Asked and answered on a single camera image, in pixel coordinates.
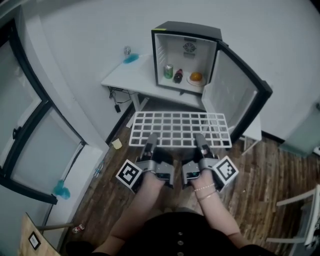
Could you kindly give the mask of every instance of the bracelet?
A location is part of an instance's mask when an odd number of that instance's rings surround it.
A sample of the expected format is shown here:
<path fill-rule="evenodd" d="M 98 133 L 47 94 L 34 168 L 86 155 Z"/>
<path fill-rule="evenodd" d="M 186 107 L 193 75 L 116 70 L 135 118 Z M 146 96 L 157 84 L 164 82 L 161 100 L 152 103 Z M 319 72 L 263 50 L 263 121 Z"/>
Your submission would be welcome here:
<path fill-rule="evenodd" d="M 210 184 L 210 185 L 208 185 L 208 186 L 203 186 L 203 187 L 197 188 L 197 189 L 195 189 L 194 191 L 204 190 L 204 189 L 207 189 L 207 188 L 212 187 L 213 185 L 214 185 L 214 183 L 212 183 L 212 184 Z"/>
<path fill-rule="evenodd" d="M 207 198 L 209 198 L 209 197 L 211 197 L 214 193 L 216 193 L 217 192 L 217 190 L 215 190 L 214 192 L 212 192 L 212 193 L 210 193 L 210 194 L 208 194 L 207 196 L 205 196 L 205 197 L 202 197 L 202 198 L 199 198 L 198 199 L 198 202 L 201 202 L 201 201 L 203 201 L 203 200 L 205 200 L 205 199 L 207 199 Z"/>

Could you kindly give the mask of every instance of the dark bottle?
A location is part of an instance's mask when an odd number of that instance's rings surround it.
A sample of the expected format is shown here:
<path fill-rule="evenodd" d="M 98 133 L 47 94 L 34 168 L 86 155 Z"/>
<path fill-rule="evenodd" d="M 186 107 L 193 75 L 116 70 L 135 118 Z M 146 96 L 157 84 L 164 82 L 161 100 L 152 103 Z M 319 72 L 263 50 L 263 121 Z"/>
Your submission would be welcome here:
<path fill-rule="evenodd" d="M 175 75 L 174 75 L 174 77 L 173 77 L 173 81 L 174 81 L 176 84 L 180 84 L 183 76 L 184 76 L 184 73 L 183 73 L 182 69 L 180 68 L 180 69 L 175 73 Z"/>

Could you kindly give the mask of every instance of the green can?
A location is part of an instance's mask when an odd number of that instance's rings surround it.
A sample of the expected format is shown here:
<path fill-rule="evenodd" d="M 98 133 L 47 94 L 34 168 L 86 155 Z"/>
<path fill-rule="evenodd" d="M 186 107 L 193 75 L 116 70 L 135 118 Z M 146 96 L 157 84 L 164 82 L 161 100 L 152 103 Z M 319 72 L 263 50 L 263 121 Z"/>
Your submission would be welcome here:
<path fill-rule="evenodd" d="M 174 66 L 171 64 L 164 66 L 164 77 L 171 79 L 174 76 Z"/>

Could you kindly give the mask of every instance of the wooden floor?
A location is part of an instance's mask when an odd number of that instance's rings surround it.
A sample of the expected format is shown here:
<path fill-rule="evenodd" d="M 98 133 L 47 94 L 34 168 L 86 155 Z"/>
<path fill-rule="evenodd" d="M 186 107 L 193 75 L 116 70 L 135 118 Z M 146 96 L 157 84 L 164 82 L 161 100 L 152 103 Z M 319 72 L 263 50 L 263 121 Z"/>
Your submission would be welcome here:
<path fill-rule="evenodd" d="M 125 125 L 132 113 L 115 135 L 122 142 L 122 148 L 115 150 L 110 147 L 100 176 L 92 180 L 74 216 L 73 222 L 85 225 L 85 230 L 78 234 L 69 232 L 64 245 L 68 241 L 88 241 L 95 247 L 100 245 L 132 201 L 134 195 L 115 178 L 126 159 L 134 162 L 141 153 L 141 148 L 128 146 L 130 129 Z M 286 255 L 290 245 L 265 241 L 267 237 L 289 238 L 295 235 L 301 204 L 293 203 L 278 208 L 275 204 L 311 190 L 316 183 L 320 183 L 320 158 L 315 155 L 300 158 L 278 147 L 278 143 L 264 138 L 245 156 L 241 155 L 241 141 L 235 143 L 228 152 L 219 150 L 220 158 L 228 155 L 239 169 L 235 181 L 220 197 L 247 239 L 278 255 Z M 184 153 L 172 151 L 172 154 L 178 173 Z M 188 207 L 201 212 L 192 189 L 181 190 L 180 175 L 176 176 L 174 185 L 174 190 L 163 188 L 158 207 Z M 65 255 L 64 246 L 61 253 Z"/>

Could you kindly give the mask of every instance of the door handle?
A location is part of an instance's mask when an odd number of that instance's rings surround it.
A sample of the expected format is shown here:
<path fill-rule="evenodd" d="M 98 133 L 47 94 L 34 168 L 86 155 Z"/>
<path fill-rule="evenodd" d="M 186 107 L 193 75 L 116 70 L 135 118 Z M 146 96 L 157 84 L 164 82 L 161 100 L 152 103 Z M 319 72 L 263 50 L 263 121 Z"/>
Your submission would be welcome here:
<path fill-rule="evenodd" d="M 21 126 L 18 127 L 18 129 L 14 128 L 12 132 L 12 138 L 15 140 L 16 137 L 18 136 L 19 132 L 21 130 Z"/>

